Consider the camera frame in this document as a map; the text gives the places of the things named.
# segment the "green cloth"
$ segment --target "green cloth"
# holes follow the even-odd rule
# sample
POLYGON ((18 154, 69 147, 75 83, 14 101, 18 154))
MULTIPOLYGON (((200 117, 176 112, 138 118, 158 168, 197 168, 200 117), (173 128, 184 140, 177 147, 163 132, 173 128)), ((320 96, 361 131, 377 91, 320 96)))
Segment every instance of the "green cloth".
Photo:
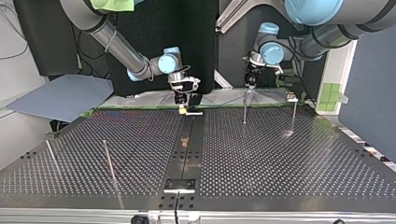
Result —
POLYGON ((134 0, 91 0, 95 9, 108 11, 134 11, 134 0))

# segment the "light blue joint cap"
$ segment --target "light blue joint cap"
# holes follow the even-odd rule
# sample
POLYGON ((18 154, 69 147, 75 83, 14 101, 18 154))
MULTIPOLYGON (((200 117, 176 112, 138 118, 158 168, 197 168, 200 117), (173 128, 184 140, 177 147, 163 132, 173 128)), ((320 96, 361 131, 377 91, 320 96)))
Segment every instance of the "light blue joint cap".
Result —
POLYGON ((143 79, 139 79, 137 78, 133 72, 129 71, 128 69, 128 77, 132 80, 132 81, 142 81, 143 79))
POLYGON ((343 3, 344 0, 286 0, 285 7, 292 21, 319 26, 330 21, 343 3))
POLYGON ((285 58, 285 51, 277 43, 267 43, 260 49, 264 62, 271 65, 280 64, 285 58))
POLYGON ((175 55, 166 53, 158 61, 158 67, 165 74, 173 73, 178 68, 178 59, 175 55))
POLYGON ((180 53, 180 49, 178 47, 164 49, 163 53, 164 54, 167 54, 167 53, 180 53))
POLYGON ((271 22, 263 22, 260 25, 259 33, 277 35, 279 33, 279 26, 271 22))

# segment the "metal pin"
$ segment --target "metal pin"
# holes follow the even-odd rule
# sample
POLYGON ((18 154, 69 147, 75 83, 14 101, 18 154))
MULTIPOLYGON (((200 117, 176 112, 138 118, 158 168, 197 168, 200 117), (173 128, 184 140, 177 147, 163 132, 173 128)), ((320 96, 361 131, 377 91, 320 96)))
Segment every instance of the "metal pin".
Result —
POLYGON ((296 118, 297 104, 298 104, 298 101, 296 101, 296 102, 294 103, 293 119, 296 118))
POLYGON ((107 146, 107 141, 106 140, 103 140, 103 147, 105 148, 107 161, 108 161, 108 166, 110 167, 111 175, 113 176, 113 179, 116 180, 116 174, 114 173, 113 162, 111 161, 110 151, 108 150, 108 146, 107 146))
POLYGON ((49 148, 49 153, 55 162, 56 169, 58 170, 59 176, 62 178, 61 168, 59 168, 58 162, 56 161, 55 154, 53 153, 52 146, 50 145, 50 141, 46 140, 47 147, 49 148))
POLYGON ((46 140, 46 143, 47 143, 47 147, 49 148, 49 153, 51 157, 56 161, 55 154, 53 154, 52 146, 50 145, 50 141, 46 140))
POLYGON ((245 92, 245 99, 244 99, 244 124, 248 123, 248 90, 245 92))

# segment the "perforated metal table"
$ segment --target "perforated metal table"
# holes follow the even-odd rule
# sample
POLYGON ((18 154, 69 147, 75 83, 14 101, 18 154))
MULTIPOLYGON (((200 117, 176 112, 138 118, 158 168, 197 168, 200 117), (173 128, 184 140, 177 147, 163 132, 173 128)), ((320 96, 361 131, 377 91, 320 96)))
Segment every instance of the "perforated metal table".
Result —
POLYGON ((105 110, 0 172, 0 207, 396 214, 396 174, 308 108, 105 110), (109 169, 107 141, 116 179, 109 169), (195 193, 165 194, 169 179, 195 193))

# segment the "robotic arm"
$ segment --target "robotic arm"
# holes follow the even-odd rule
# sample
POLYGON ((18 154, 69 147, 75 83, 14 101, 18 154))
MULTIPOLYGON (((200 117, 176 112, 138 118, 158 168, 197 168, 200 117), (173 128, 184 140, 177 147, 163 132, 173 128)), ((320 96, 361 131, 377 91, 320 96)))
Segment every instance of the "robotic arm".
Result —
POLYGON ((285 8, 291 21, 308 26, 309 35, 279 39, 279 27, 263 23, 253 51, 245 58, 249 87, 254 87, 254 75, 265 67, 282 74, 283 61, 316 61, 330 49, 396 24, 396 1, 392 0, 285 0, 285 8))
POLYGON ((61 0, 64 12, 78 29, 93 36, 105 52, 110 52, 125 67, 132 81, 153 80, 156 76, 168 75, 169 84, 175 91, 175 103, 185 111, 187 93, 196 91, 201 82, 195 77, 186 77, 189 66, 183 66, 178 47, 165 49, 163 56, 148 59, 137 52, 106 19, 108 11, 95 10, 90 0, 61 0))

